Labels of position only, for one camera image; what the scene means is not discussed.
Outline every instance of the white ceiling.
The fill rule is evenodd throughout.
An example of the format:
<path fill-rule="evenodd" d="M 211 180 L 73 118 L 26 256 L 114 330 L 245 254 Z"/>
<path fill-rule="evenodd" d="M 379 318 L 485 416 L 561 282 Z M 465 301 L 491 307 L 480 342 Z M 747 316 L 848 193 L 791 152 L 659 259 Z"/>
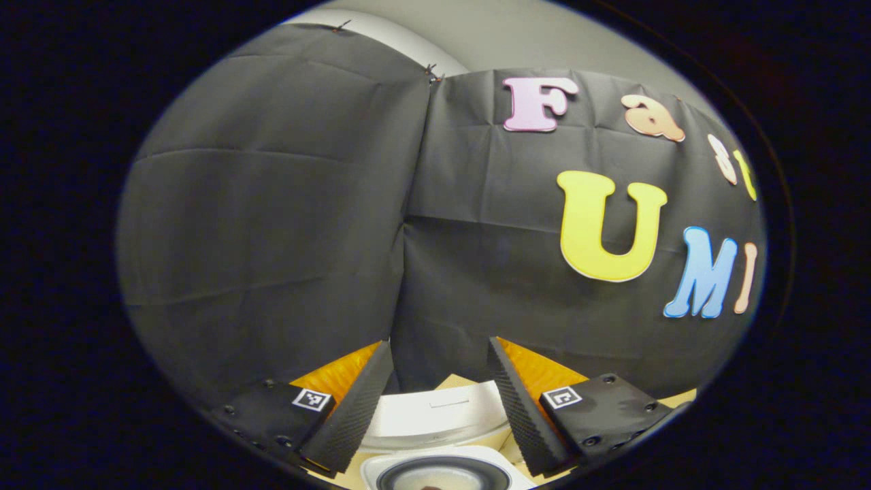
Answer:
<path fill-rule="evenodd" d="M 378 38 L 398 51 L 426 53 L 425 43 L 402 40 L 390 23 L 428 40 L 442 59 L 435 72 L 483 71 L 500 68 L 570 68 L 627 78 L 681 97 L 722 124 L 722 118 L 692 83 L 641 46 L 574 10 L 544 0 L 333 0 L 315 10 L 347 10 L 371 14 L 346 27 Z M 331 18 L 319 12 L 320 18 Z M 377 27 L 377 19 L 386 19 Z"/>

